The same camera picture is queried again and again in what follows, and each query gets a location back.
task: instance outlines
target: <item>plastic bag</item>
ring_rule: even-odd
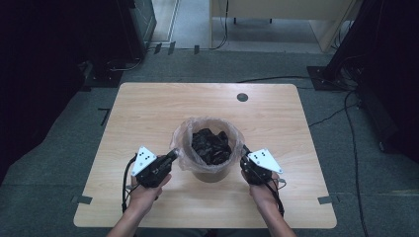
[[[194,133],[209,128],[213,134],[225,132],[231,149],[229,159],[219,165],[208,165],[192,148]],[[223,118],[190,118],[184,121],[173,133],[170,149],[178,149],[179,166],[182,170],[196,173],[219,173],[229,169],[243,155],[243,134],[229,121]]]

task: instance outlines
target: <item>cable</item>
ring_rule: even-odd
[[[351,128],[352,143],[353,143],[353,146],[354,146],[353,152],[354,152],[354,158],[355,158],[355,186],[357,188],[357,198],[358,198],[358,208],[359,208],[359,211],[360,211],[360,219],[361,219],[361,224],[363,225],[364,235],[366,237],[368,237],[369,234],[368,234],[367,226],[366,226],[366,223],[365,223],[365,220],[364,220],[363,205],[362,205],[361,193],[360,193],[359,168],[358,168],[358,163],[359,162],[358,162],[357,142],[356,142],[356,139],[355,139],[354,126],[352,124],[351,117],[349,116],[348,107],[347,107],[348,98],[352,93],[353,93],[353,91],[348,93],[348,95],[346,95],[344,106],[345,106],[346,117],[348,119],[348,123],[349,123],[349,126]]]
[[[210,50],[217,50],[217,49],[223,47],[225,45],[225,43],[227,42],[227,39],[228,39],[227,18],[228,18],[228,0],[227,0],[227,3],[226,3],[226,6],[225,6],[224,37],[223,37],[221,43],[219,44],[219,46],[217,46],[215,48],[210,48]]]
[[[352,105],[352,106],[349,106],[348,108],[351,108],[351,107],[354,107],[354,106],[356,106],[358,103],[356,103],[356,104],[354,104],[354,105]],[[317,124],[320,124],[320,123],[323,123],[324,121],[326,121],[326,120],[329,120],[329,119],[332,119],[334,116],[336,116],[337,114],[339,114],[339,113],[341,113],[341,112],[343,112],[343,111],[345,111],[347,108],[345,107],[345,108],[343,108],[343,109],[341,109],[341,110],[339,110],[339,111],[337,111],[337,112],[335,112],[335,113],[333,113],[330,117],[328,117],[328,118],[324,118],[324,119],[322,119],[322,120],[320,120],[320,121],[317,121],[317,122],[314,122],[314,123],[312,123],[312,124],[310,124],[308,127],[312,127],[312,126],[314,126],[314,125],[317,125]]]
[[[329,83],[339,89],[342,89],[344,91],[353,91],[355,90],[355,88],[346,88],[343,87],[339,84],[336,84],[332,81],[328,81],[328,80],[324,80],[322,78],[317,78],[317,77],[307,77],[307,76],[273,76],[273,77],[263,77],[263,78],[253,78],[253,79],[247,79],[247,80],[242,80],[242,81],[238,81],[236,83],[247,83],[247,82],[255,82],[255,81],[265,81],[265,80],[273,80],[273,79],[313,79],[313,80],[318,80],[321,81],[322,83]]]
[[[135,161],[135,159],[136,159],[136,153],[135,153],[134,157],[132,157],[132,159],[129,160],[128,164],[126,165],[126,170],[124,171],[124,180],[123,180],[123,204],[122,204],[123,213],[126,212],[126,200],[127,200],[127,197],[126,197],[126,177],[128,175],[129,167]]]
[[[364,56],[367,56],[367,55],[369,55],[370,53],[372,53],[372,52],[376,49],[376,47],[377,47],[377,42],[378,42],[379,27],[380,27],[380,25],[381,25],[382,9],[384,8],[384,2],[385,2],[385,0],[382,0],[382,1],[381,1],[381,6],[380,6],[380,9],[379,9],[378,21],[377,21],[377,28],[376,28],[376,38],[375,38],[375,41],[374,41],[374,44],[373,44],[372,49],[371,49],[370,51],[368,51],[368,52],[365,52],[365,53],[362,53],[362,54],[359,54],[359,55],[355,55],[355,56],[348,56],[348,57],[344,58],[344,59],[343,59],[343,60],[339,63],[339,65],[338,65],[338,66],[337,66],[337,68],[336,68],[336,71],[335,71],[335,78],[337,78],[337,75],[339,74],[340,70],[342,70],[342,67],[344,66],[344,63],[346,63],[346,61],[348,61],[348,60],[350,60],[350,59],[358,58],[358,57],[364,57]]]
[[[138,60],[138,62],[129,68],[109,68],[110,71],[130,71],[132,69],[134,69],[135,67],[137,67],[139,65],[139,63],[141,63],[142,59],[141,58],[136,58],[135,60]],[[112,62],[114,62],[115,60],[111,60],[109,62],[107,62],[106,64],[109,66]]]
[[[281,202],[281,199],[280,199],[280,194],[278,193],[278,186],[275,184],[275,181],[274,181],[274,185],[275,185],[275,187],[276,187],[276,190],[274,191],[273,189],[272,189],[272,187],[271,186],[269,186],[268,185],[268,183],[269,182],[265,182],[259,175],[258,175],[258,173],[256,173],[256,171],[254,171],[253,169],[249,169],[250,171],[252,171],[253,172],[253,174],[256,176],[256,177],[258,177],[258,179],[269,189],[269,191],[271,191],[271,193],[272,193],[272,196],[274,197],[274,199],[275,199],[275,201],[277,202],[277,204],[278,204],[278,211],[280,212],[280,214],[281,214],[281,216],[284,216],[284,213],[285,213],[285,211],[284,211],[284,206],[283,206],[283,203]]]

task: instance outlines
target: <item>forearm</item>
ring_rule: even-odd
[[[108,237],[131,237],[135,234],[135,230],[138,227],[139,222],[145,215],[145,210],[138,211],[135,208],[127,208],[121,219],[115,225],[115,227],[108,234]]]
[[[275,205],[258,205],[272,237],[294,237],[293,230],[287,225]]]

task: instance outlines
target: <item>wooden table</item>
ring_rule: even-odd
[[[229,18],[309,20],[321,50],[327,51],[342,24],[355,20],[362,0],[228,0]],[[227,0],[209,0],[209,47],[212,18],[225,17]]]
[[[237,95],[245,93],[247,102]],[[251,150],[268,148],[284,169],[280,190],[292,228],[333,228],[328,192],[294,85],[125,83],[120,87],[83,196],[74,217],[79,227],[111,227],[122,215],[128,160],[140,145],[166,154],[173,131],[190,117],[224,118]],[[199,181],[173,163],[172,180],[140,223],[143,227],[266,228],[237,163],[218,183]]]

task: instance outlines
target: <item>black tape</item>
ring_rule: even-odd
[[[168,55],[173,54],[173,51],[175,50],[175,44],[176,44],[176,42],[175,42],[175,41],[172,41],[172,42],[170,43],[169,53],[168,53]]]
[[[161,45],[163,45],[163,43],[160,43],[160,44],[158,44],[158,45],[156,46],[156,48],[154,49],[154,54],[157,54],[157,53],[159,53],[159,52],[160,52]]]
[[[339,198],[334,196],[318,197],[317,199],[320,204],[340,202]]]
[[[198,54],[198,53],[200,53],[200,46],[199,45],[195,45],[194,54]]]
[[[83,203],[83,204],[90,204],[92,202],[92,197],[85,197],[85,196],[74,196],[71,202],[73,203]]]
[[[108,119],[108,115],[111,112],[111,109],[104,109],[104,108],[98,108],[98,111],[106,111],[104,118],[102,119],[101,126],[103,126],[106,122],[106,119]]]

